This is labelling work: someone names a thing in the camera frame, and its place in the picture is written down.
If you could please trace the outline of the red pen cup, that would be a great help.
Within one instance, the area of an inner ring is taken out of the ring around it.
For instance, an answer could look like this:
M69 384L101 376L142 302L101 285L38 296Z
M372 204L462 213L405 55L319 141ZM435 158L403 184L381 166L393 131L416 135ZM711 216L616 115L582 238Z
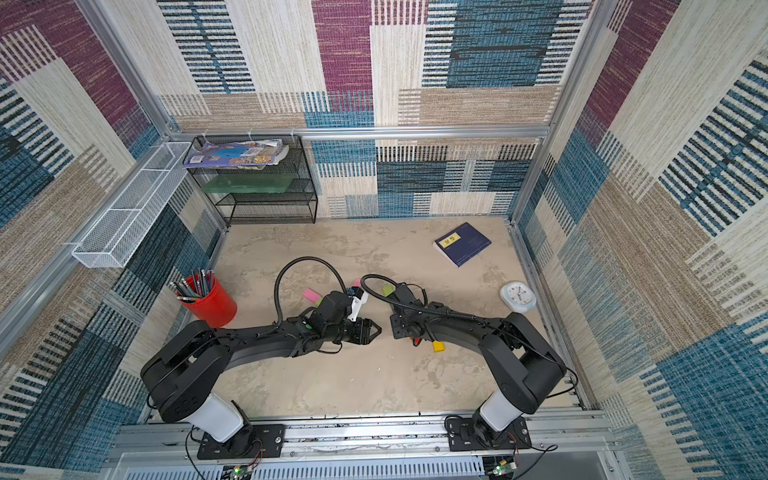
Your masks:
M200 275L201 272L197 272L180 281L187 291L197 294L197 297L192 296L192 302L183 301L182 305L210 327L225 327L237 314L237 304L213 271L205 271L202 279L198 280Z

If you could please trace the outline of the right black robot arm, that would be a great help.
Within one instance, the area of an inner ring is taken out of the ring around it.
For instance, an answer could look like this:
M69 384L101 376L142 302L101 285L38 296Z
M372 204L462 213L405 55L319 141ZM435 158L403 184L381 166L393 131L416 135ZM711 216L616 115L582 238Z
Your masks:
M549 342L519 313L481 318L452 310L402 309L390 316L390 323L396 339L451 343L482 355L497 388L476 411L478 432L497 434L522 415L535 413L568 373Z

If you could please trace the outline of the dark blue notebook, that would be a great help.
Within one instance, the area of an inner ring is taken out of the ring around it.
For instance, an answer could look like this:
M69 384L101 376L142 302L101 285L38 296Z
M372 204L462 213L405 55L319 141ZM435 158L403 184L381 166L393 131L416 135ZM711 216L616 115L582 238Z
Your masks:
M456 267L461 267L491 244L488 237L468 222L433 242L434 248Z

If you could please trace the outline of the white round clock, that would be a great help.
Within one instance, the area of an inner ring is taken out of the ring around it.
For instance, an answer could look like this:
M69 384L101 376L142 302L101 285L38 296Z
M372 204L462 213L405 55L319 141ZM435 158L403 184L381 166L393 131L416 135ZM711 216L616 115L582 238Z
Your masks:
M534 291L521 281L510 282L500 289L502 301L516 313L526 313L537 306Z

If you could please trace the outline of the colourful magazine on rack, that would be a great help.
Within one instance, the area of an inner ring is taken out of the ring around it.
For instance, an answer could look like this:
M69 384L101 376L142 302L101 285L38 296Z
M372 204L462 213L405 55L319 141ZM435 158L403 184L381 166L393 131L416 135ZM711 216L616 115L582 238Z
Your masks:
M263 169L278 165L290 152L282 140L251 140L193 147L183 161L187 169Z

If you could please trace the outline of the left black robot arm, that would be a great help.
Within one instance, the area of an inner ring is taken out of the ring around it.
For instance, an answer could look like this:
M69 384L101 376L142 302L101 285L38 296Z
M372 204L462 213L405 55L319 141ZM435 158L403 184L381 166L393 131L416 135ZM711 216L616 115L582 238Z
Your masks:
M165 423L187 422L223 444L248 425L231 402L213 393L227 370L271 358L295 358L318 352L326 342L368 345L382 328L366 318L326 321L290 318L279 325L215 329L193 321L142 367L140 378L151 407Z

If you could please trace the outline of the green tray in rack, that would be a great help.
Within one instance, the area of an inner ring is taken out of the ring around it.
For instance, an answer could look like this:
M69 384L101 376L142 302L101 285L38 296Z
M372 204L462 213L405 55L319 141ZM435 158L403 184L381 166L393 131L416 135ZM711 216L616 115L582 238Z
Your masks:
M208 194L279 194L295 180L290 174L218 175L202 190Z

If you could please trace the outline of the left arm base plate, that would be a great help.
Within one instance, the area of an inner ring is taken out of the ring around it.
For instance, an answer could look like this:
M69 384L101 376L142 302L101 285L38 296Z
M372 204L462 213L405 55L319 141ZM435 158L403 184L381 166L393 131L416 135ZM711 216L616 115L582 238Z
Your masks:
M198 448L198 460L234 460L279 458L285 437L285 424L246 425L232 438L221 443L205 433Z

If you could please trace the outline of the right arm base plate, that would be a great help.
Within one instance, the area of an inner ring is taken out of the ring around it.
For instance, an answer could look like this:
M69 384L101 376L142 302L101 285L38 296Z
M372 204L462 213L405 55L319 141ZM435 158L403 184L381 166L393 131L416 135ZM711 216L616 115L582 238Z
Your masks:
M448 415L443 420L443 427L452 452L531 449L524 417L515 419L504 430L496 431L480 417Z

